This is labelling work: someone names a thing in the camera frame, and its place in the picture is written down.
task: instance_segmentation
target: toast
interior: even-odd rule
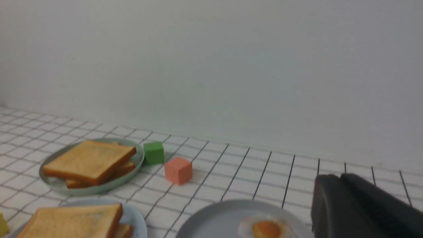
[[[123,213],[121,203],[39,208],[17,238],[113,238]]]
[[[132,170],[135,169],[135,164],[132,161],[128,161],[126,162],[124,165],[118,167],[116,169],[116,171],[113,172],[113,174],[106,180],[106,182],[108,181],[112,181],[114,179],[117,179],[119,177],[122,177],[126,174],[128,174],[129,172],[131,172]],[[66,187],[67,188],[88,188],[91,187],[90,184],[78,181],[78,180],[72,180],[72,179],[66,179]]]
[[[134,234],[134,228],[128,224],[119,224],[113,238],[131,238]]]
[[[84,141],[43,166],[46,177],[60,177],[102,184],[112,173],[135,155],[135,147]]]

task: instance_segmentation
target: pink cube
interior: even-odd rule
[[[184,158],[177,157],[165,164],[166,179],[182,185],[192,179],[192,163]]]

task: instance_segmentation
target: green plate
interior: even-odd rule
[[[102,139],[94,139],[92,141],[107,142],[107,143],[112,143],[114,141],[117,141],[119,144],[122,144],[122,145],[134,146],[137,149],[137,153],[131,157],[131,161],[135,164],[135,169],[129,172],[128,174],[122,177],[119,177],[115,180],[112,180],[110,182],[104,183],[99,186],[92,186],[89,188],[67,188],[64,180],[61,180],[55,177],[45,177],[42,170],[43,166],[55,160],[56,158],[68,152],[70,149],[72,149],[73,147],[79,144],[79,143],[76,143],[76,144],[72,144],[72,145],[64,147],[63,149],[57,151],[56,153],[52,154],[51,156],[47,157],[44,160],[44,162],[40,166],[40,171],[39,171],[41,181],[43,181],[48,187],[50,187],[54,192],[57,192],[57,193],[73,195],[73,196],[87,196],[92,194],[100,194],[110,189],[116,188],[124,184],[125,182],[131,180],[140,170],[144,161],[144,150],[141,146],[139,146],[135,142],[121,139],[121,138],[102,138]]]

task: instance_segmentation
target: plate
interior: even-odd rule
[[[43,181],[48,187],[50,187],[54,192],[66,194],[66,195],[73,195],[73,196],[87,196],[92,194],[99,194],[106,192],[110,189],[113,189],[115,187],[118,187],[119,185],[124,184],[128,180],[131,180],[140,170],[143,161],[144,161],[144,150],[141,146],[136,144],[133,141],[121,139],[121,138],[102,138],[102,139],[94,139],[92,141],[98,141],[98,142],[106,142],[106,143],[112,143],[114,141],[117,141],[118,143],[126,146],[134,146],[137,149],[137,153],[131,157],[131,161],[135,164],[135,169],[129,172],[128,174],[119,177],[115,180],[112,180],[110,182],[101,184],[99,186],[92,186],[88,188],[67,188],[66,183],[64,180],[55,178],[55,177],[45,177],[43,173],[43,166],[50,163],[51,161],[55,160],[62,154],[66,153],[79,143],[75,143],[69,146],[66,146],[62,148],[61,150],[57,151],[56,153],[52,154],[51,156],[47,157],[44,162],[40,166],[39,175],[41,178],[41,181]]]
[[[256,214],[285,220],[298,238],[314,237],[309,227],[284,209],[252,200],[229,200],[205,207],[192,215],[182,225],[176,238],[239,237],[238,225],[241,220]]]
[[[76,202],[62,204],[59,207],[105,205],[112,203],[119,202],[107,199],[84,199]],[[134,235],[132,235],[132,238],[147,238],[147,225],[141,212],[137,208],[128,204],[122,203],[122,206],[124,208],[124,215],[122,216],[119,223],[130,224],[134,227]],[[22,231],[22,229],[25,227],[25,225],[26,223],[20,226],[12,234],[10,234],[9,238],[16,238],[18,234]]]

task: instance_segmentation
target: toy block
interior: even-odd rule
[[[144,144],[144,154],[148,165],[165,162],[165,151],[161,142]]]
[[[182,185],[192,179],[192,163],[184,158],[177,157],[165,164],[166,179]]]

